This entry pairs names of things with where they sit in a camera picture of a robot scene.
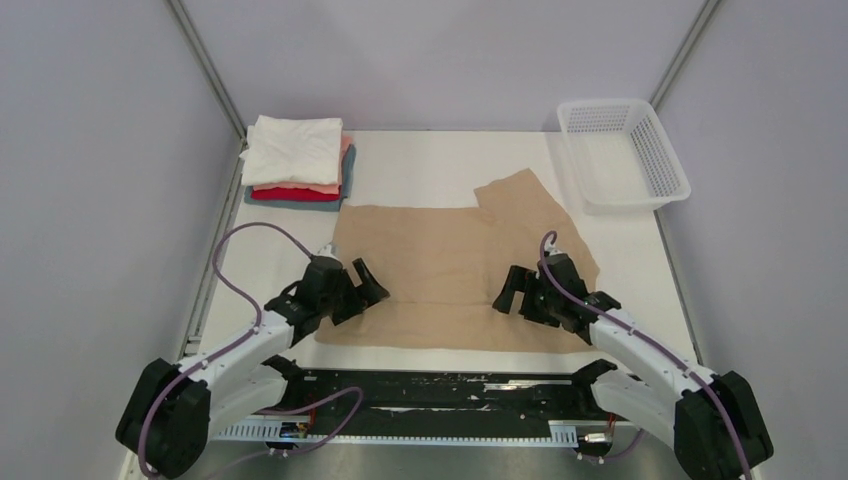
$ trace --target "gray wall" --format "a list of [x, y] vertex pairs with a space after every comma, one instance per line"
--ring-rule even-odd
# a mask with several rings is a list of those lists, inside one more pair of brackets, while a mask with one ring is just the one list
[[649, 98], [702, 0], [187, 0], [245, 122], [556, 130], [583, 97]]
[[114, 478], [234, 135], [161, 1], [0, 2], [0, 469]]
[[845, 478], [848, 3], [725, 3], [660, 112], [692, 183], [671, 249], [707, 365], [758, 395], [765, 478]]

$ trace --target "teal towel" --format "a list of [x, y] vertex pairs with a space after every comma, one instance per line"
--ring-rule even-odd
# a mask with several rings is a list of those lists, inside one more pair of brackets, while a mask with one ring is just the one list
[[250, 198], [253, 187], [244, 189], [244, 203], [248, 205], [262, 205], [274, 208], [290, 208], [292, 210], [314, 210], [316, 212], [338, 212], [342, 209], [342, 202], [350, 196], [353, 188], [353, 163], [356, 160], [356, 146], [348, 147], [344, 158], [342, 158], [342, 191], [338, 200], [332, 202], [292, 202], [289, 200], [254, 200]]

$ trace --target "white table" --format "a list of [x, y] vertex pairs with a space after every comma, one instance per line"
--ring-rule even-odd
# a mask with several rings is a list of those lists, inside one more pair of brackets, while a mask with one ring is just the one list
[[[652, 213], [588, 216], [572, 185], [558, 133], [352, 132], [357, 148], [351, 205], [473, 207], [474, 188], [532, 169], [574, 219], [600, 267], [597, 288], [618, 299], [643, 329], [695, 359], [692, 340]], [[337, 214], [239, 206], [234, 225], [264, 221], [287, 229], [317, 251], [332, 239]], [[298, 280], [307, 258], [267, 228], [230, 240], [223, 272], [260, 304]], [[206, 351], [253, 320], [243, 299], [219, 284], [212, 296], [200, 350]], [[286, 352], [303, 367], [438, 371], [572, 372], [600, 352], [503, 353], [445, 349], [345, 347], [312, 337]]]

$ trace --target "brown fabric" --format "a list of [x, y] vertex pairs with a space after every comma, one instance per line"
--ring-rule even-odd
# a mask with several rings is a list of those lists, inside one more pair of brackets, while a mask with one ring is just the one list
[[577, 336], [491, 308], [509, 266], [535, 268], [539, 241], [558, 232], [589, 290], [599, 269], [567, 213], [530, 170], [474, 191], [479, 208], [343, 206], [333, 242], [349, 264], [362, 257], [391, 298], [334, 327], [321, 343], [405, 348], [571, 353]]

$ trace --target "white plastic basket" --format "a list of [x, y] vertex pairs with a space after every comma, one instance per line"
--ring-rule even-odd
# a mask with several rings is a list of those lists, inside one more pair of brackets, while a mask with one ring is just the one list
[[557, 115], [586, 213], [650, 211], [692, 192], [648, 102], [566, 102]]

